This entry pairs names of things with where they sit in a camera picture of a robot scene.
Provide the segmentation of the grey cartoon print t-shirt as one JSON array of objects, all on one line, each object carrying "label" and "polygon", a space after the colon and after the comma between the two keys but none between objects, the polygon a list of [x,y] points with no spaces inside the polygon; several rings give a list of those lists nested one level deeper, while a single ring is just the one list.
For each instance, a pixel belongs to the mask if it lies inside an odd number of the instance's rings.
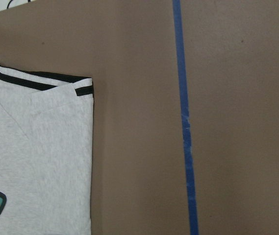
[{"label": "grey cartoon print t-shirt", "polygon": [[89,235],[93,81],[0,65],[0,235]]}]

